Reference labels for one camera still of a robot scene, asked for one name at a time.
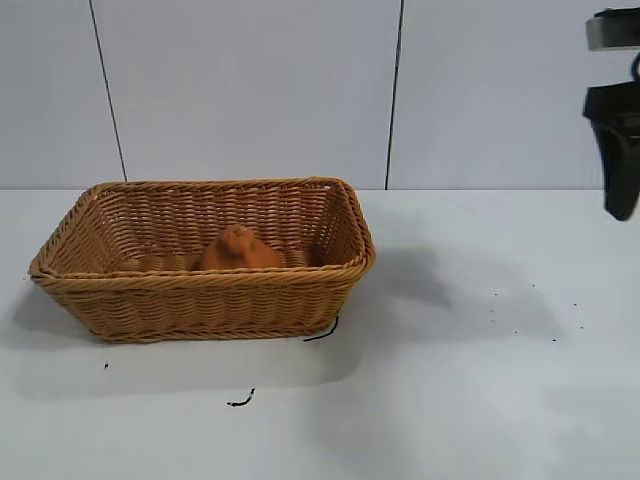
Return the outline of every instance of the orange plush toy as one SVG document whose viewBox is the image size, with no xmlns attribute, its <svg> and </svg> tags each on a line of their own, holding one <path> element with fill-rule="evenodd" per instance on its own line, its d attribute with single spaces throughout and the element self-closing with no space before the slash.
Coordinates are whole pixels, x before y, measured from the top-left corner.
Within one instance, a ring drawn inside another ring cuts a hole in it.
<svg viewBox="0 0 640 480">
<path fill-rule="evenodd" d="M 196 270 L 282 267 L 277 251 L 242 225 L 228 227 L 202 253 Z"/>
</svg>

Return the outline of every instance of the woven basket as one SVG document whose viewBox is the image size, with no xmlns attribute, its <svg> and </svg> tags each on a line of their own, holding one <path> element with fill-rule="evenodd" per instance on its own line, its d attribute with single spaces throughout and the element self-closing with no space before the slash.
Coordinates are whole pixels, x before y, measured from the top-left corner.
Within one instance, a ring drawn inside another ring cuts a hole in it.
<svg viewBox="0 0 640 480">
<path fill-rule="evenodd" d="M 235 223 L 285 268 L 191 271 Z M 328 328 L 374 259 L 340 180 L 108 183 L 82 194 L 29 273 L 110 342 L 272 338 Z"/>
</svg>

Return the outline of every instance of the black wire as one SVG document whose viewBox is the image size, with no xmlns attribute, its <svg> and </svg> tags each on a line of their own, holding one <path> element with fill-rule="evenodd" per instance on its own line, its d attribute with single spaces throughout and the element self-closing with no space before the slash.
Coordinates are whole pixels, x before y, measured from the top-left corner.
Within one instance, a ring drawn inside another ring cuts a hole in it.
<svg viewBox="0 0 640 480">
<path fill-rule="evenodd" d="M 324 333 L 322 335 L 318 335 L 317 337 L 305 338 L 302 341 L 303 342 L 313 342 L 314 340 L 320 340 L 321 338 L 327 338 L 329 335 L 333 334 L 333 332 L 336 331 L 336 328 L 338 328 L 338 320 L 340 320 L 340 315 L 338 315 L 336 317 L 336 321 L 333 323 L 333 328 L 331 330 L 329 330 L 329 332 Z"/>
<path fill-rule="evenodd" d="M 638 68 L 640 68 L 640 53 L 636 55 L 636 58 L 633 59 L 633 63 L 631 64 L 631 76 L 635 82 L 640 82 L 640 72 L 638 72 Z"/>
</svg>

